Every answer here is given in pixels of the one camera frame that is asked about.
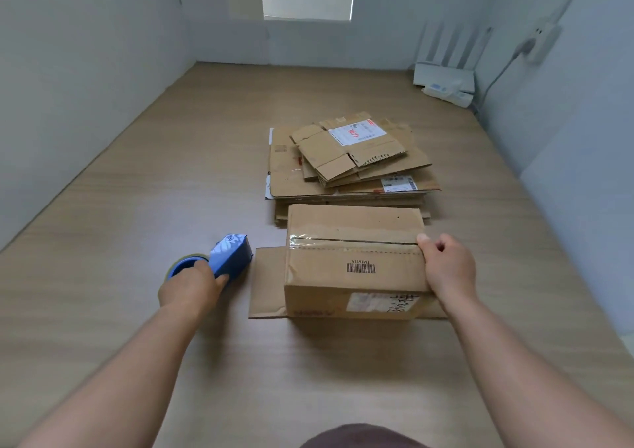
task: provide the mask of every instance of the barcode sticker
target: barcode sticker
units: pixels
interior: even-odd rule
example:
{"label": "barcode sticker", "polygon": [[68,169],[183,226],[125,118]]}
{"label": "barcode sticker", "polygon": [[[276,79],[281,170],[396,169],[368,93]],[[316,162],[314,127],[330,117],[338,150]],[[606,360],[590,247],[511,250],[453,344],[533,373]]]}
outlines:
{"label": "barcode sticker", "polygon": [[378,127],[371,119],[360,123],[348,124],[340,128],[328,130],[331,136],[342,146],[352,146],[359,142],[385,136],[386,132]]}
{"label": "barcode sticker", "polygon": [[418,294],[353,292],[348,300],[346,310],[357,313],[403,313],[409,311],[419,298]]}
{"label": "barcode sticker", "polygon": [[418,186],[416,186],[414,178],[411,176],[392,176],[391,178],[381,178],[381,184],[383,184],[383,190],[385,192],[418,190]]}
{"label": "barcode sticker", "polygon": [[376,266],[369,263],[347,263],[349,273],[376,274]]}

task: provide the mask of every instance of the cardboard box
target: cardboard box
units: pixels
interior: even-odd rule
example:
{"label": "cardboard box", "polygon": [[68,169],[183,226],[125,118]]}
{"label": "cardboard box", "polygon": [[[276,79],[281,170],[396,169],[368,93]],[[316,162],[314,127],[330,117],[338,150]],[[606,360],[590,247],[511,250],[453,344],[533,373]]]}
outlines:
{"label": "cardboard box", "polygon": [[[284,263],[286,247],[258,247],[252,261],[250,319],[286,318]],[[436,298],[425,300],[418,319],[446,319]]]}
{"label": "cardboard box", "polygon": [[431,167],[418,168],[408,172],[413,186],[408,179],[401,184],[402,191],[388,188],[387,192],[380,179],[370,179],[341,187],[325,188],[317,182],[305,182],[300,159],[302,157],[297,146],[290,139],[295,128],[279,127],[270,132],[269,143],[269,176],[267,178],[267,198],[286,198],[292,202],[316,202],[317,200],[338,199],[353,201],[362,197],[388,199],[400,194],[422,194],[440,190]]}
{"label": "cardboard box", "polygon": [[323,183],[405,153],[401,143],[367,112],[309,124],[290,138]]}
{"label": "cardboard box", "polygon": [[409,320],[433,295],[417,209],[293,204],[284,298],[292,317]]}
{"label": "cardboard box", "polygon": [[344,178],[334,179],[328,183],[325,183],[327,187],[343,186],[345,184],[357,183],[361,181],[368,181],[370,179],[379,179],[386,176],[394,176],[396,173],[408,172],[416,168],[423,168],[425,166],[431,166],[432,162],[428,156],[416,146],[411,127],[407,124],[393,124],[389,119],[383,119],[378,122],[381,126],[386,127],[395,139],[397,139],[405,149],[407,153],[398,157],[388,159],[383,163],[372,164],[367,169],[360,172],[355,172],[351,176]]}

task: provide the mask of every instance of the cardboard flap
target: cardboard flap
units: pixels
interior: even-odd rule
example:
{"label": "cardboard flap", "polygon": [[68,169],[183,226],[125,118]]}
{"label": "cardboard flap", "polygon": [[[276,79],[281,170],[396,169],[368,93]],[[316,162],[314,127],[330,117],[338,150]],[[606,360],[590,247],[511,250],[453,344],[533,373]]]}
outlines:
{"label": "cardboard flap", "polygon": [[320,132],[300,141],[297,147],[318,172],[323,164],[346,155],[345,149],[321,128]]}
{"label": "cardboard flap", "polygon": [[381,139],[378,138],[379,142],[374,145],[360,143],[358,147],[351,146],[349,153],[354,163],[363,167],[367,164],[379,163],[396,155],[405,154],[405,148],[396,139],[385,139],[383,142],[380,141]]}
{"label": "cardboard flap", "polygon": [[323,132],[323,128],[318,126],[317,124],[308,124],[303,128],[299,128],[297,131],[293,132],[290,135],[290,138],[293,140],[295,144],[299,144],[304,139],[308,139],[319,132]]}
{"label": "cardboard flap", "polygon": [[354,165],[353,160],[350,159],[350,156],[342,154],[337,157],[337,159],[321,164],[321,166],[317,168],[317,172],[322,179],[328,180],[335,178],[341,172],[348,172],[355,167],[356,166]]}
{"label": "cardboard flap", "polygon": [[416,236],[425,231],[417,209],[393,208],[389,216],[380,207],[295,204],[289,240],[332,239],[416,245]]}
{"label": "cardboard flap", "polygon": [[286,317],[284,300],[285,247],[258,247],[253,260],[249,318]]}

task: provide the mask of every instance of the shipping label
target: shipping label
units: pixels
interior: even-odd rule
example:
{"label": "shipping label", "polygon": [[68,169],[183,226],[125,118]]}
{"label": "shipping label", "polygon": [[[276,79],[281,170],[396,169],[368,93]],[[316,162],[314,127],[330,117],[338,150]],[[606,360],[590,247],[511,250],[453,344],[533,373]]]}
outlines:
{"label": "shipping label", "polygon": [[371,119],[330,129],[329,133],[342,146],[352,146],[359,142],[385,136],[386,132]]}

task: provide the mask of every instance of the clear packing tape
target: clear packing tape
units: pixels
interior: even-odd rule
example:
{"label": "clear packing tape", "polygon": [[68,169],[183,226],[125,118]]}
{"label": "clear packing tape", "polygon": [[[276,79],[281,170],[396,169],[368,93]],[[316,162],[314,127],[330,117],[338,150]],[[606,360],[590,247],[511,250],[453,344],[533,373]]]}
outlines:
{"label": "clear packing tape", "polygon": [[289,249],[337,249],[339,251],[381,251],[407,254],[422,252],[416,243],[400,241],[368,241],[364,239],[335,239],[308,234],[289,234]]}

